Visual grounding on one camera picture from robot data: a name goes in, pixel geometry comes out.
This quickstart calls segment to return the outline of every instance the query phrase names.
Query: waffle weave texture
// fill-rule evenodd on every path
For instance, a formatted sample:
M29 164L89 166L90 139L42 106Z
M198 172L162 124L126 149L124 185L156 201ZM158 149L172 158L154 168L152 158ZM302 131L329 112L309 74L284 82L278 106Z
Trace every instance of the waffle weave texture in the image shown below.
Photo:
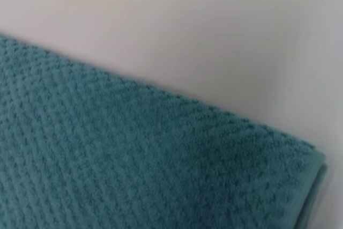
M323 162L267 126L0 36L1 228L293 228Z

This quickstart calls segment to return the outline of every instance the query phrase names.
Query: folded towel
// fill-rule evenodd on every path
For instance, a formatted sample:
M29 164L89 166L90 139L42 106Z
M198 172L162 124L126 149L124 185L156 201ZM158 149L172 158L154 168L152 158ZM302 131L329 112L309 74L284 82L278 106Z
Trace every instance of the folded towel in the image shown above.
M300 139L0 36L1 228L304 228L324 173Z

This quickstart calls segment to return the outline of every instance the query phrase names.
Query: terry cloth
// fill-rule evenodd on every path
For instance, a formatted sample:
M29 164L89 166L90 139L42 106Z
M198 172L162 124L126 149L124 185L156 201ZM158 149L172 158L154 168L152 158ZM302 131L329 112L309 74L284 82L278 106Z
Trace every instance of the terry cloth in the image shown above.
M300 139L0 36L1 228L304 228L324 173Z

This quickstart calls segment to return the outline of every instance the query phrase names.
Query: white surface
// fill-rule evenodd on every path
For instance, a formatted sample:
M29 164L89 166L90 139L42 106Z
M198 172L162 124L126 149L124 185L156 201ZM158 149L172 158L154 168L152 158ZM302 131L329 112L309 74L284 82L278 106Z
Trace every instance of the white surface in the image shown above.
M343 0L0 0L0 31L302 137L343 228Z

